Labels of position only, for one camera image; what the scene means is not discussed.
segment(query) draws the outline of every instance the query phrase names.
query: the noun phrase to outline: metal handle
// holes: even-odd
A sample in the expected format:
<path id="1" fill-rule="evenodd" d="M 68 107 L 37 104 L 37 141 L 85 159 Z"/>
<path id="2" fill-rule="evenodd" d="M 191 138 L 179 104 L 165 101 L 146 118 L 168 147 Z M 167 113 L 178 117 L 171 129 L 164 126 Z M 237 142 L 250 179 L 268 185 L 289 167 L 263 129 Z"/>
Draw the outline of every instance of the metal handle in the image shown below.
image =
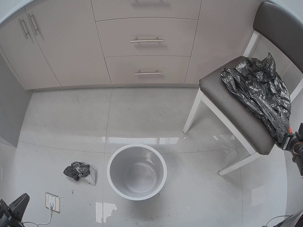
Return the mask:
<path id="1" fill-rule="evenodd" d="M 38 29 L 35 28 L 34 23 L 32 21 L 32 17 L 33 17 L 33 15 L 30 15 L 29 13 L 27 14 L 27 19 L 28 19 L 29 25 L 31 26 L 31 29 L 32 29 L 34 35 L 37 36 Z"/>
<path id="2" fill-rule="evenodd" d="M 129 42 L 131 43 L 140 43 L 140 42 L 163 42 L 164 40 L 159 40 L 158 37 L 156 37 L 155 40 L 138 40 L 138 38 L 136 37 L 134 40 L 130 40 Z"/>
<path id="3" fill-rule="evenodd" d="M 18 21 L 19 21 L 19 24 L 21 26 L 22 32 L 23 32 L 23 34 L 25 36 L 25 39 L 28 39 L 28 37 L 27 37 L 28 32 L 27 33 L 25 32 L 25 29 L 24 29 L 23 24 L 22 24 L 22 22 L 24 22 L 24 20 L 18 19 Z"/>
<path id="4" fill-rule="evenodd" d="M 162 72 L 158 72 L 158 70 L 156 70 L 155 72 L 140 72 L 140 70 L 138 70 L 138 73 L 134 73 L 135 76 L 137 75 L 161 75 Z"/>

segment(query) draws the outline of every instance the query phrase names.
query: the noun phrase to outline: drawer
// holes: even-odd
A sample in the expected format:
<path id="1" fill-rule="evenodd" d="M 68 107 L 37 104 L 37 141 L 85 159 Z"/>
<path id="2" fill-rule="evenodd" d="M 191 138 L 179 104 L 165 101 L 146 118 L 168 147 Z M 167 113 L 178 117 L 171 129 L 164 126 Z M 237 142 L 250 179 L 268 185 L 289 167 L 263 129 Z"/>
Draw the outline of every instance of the drawer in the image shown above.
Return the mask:
<path id="1" fill-rule="evenodd" d="M 112 84 L 184 83 L 189 56 L 119 56 L 105 58 Z M 161 72 L 161 74 L 134 75 Z"/>
<path id="2" fill-rule="evenodd" d="M 97 22 L 105 57 L 131 55 L 190 56 L 197 20 L 165 17 L 122 18 Z M 130 40 L 163 42 L 130 43 Z"/>
<path id="3" fill-rule="evenodd" d="M 201 0 L 92 0 L 96 21 L 127 17 L 198 19 Z"/>

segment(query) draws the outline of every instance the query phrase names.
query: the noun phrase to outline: drawer handle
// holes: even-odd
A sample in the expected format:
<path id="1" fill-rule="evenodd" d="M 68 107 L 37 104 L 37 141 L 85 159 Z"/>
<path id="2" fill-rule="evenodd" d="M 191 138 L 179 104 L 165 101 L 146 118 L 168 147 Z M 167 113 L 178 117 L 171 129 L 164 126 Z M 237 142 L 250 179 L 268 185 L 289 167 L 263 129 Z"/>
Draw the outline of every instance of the drawer handle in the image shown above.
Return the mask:
<path id="1" fill-rule="evenodd" d="M 23 34 L 25 36 L 25 39 L 28 39 L 28 37 L 27 37 L 28 32 L 27 33 L 25 32 L 25 29 L 24 29 L 23 24 L 22 24 L 22 22 L 24 22 L 24 20 L 18 19 L 18 21 L 19 21 L 19 24 L 21 26 L 22 32 L 23 32 Z"/>
<path id="2" fill-rule="evenodd" d="M 158 37 L 156 37 L 155 40 L 138 40 L 138 38 L 136 37 L 134 40 L 130 40 L 129 42 L 131 43 L 140 43 L 140 42 L 163 42 L 164 40 L 159 40 Z"/>
<path id="3" fill-rule="evenodd" d="M 38 35 L 37 30 L 38 29 L 35 28 L 34 23 L 32 21 L 32 17 L 33 17 L 33 15 L 30 15 L 29 13 L 27 14 L 27 19 L 28 19 L 29 25 L 31 26 L 31 29 L 32 29 L 34 35 L 37 36 Z"/>
<path id="4" fill-rule="evenodd" d="M 158 72 L 158 70 L 156 70 L 155 72 L 140 72 L 140 70 L 138 70 L 137 73 L 134 73 L 135 76 L 137 75 L 161 75 L 162 72 Z"/>

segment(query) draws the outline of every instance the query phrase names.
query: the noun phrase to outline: white countertop edge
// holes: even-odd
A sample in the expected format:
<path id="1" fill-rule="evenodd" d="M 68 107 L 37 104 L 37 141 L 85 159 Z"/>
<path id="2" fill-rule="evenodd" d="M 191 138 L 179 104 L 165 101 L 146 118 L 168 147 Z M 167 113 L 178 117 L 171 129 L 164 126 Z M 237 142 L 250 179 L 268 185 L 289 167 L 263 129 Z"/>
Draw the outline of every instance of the white countertop edge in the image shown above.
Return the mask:
<path id="1" fill-rule="evenodd" d="M 34 0 L 22 0 L 20 3 L 18 3 L 16 6 L 14 6 L 14 8 L 12 8 L 6 15 L 4 15 L 4 17 L 1 18 L 0 24 L 3 21 L 5 21 L 9 16 L 11 16 L 13 13 L 15 13 L 16 11 L 18 11 L 19 9 L 21 9 L 22 7 L 24 7 L 25 5 L 29 4 L 32 1 L 34 1 Z M 302 19 L 300 17 L 298 17 L 297 14 L 295 14 L 283 2 L 281 2 L 280 0 L 269 0 L 269 1 L 274 3 L 274 4 L 279 5 L 280 7 L 284 8 L 286 11 L 290 12 L 294 17 L 296 17 L 303 24 Z"/>

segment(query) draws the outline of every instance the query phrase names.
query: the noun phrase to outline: black garbage bag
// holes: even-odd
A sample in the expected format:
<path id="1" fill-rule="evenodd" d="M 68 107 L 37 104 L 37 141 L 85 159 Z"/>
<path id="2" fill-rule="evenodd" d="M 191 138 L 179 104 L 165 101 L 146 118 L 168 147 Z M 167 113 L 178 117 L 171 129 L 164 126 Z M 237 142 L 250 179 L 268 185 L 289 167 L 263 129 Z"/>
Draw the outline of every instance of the black garbage bag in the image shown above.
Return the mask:
<path id="1" fill-rule="evenodd" d="M 73 178 L 77 182 L 79 177 L 87 177 L 90 174 L 89 167 L 90 165 L 75 161 L 70 166 L 65 168 L 63 174 Z"/>
<path id="2" fill-rule="evenodd" d="M 262 61 L 246 57 L 236 67 L 224 68 L 221 79 L 229 91 L 262 120 L 279 146 L 284 134 L 289 132 L 291 105 L 272 55 L 268 53 Z"/>

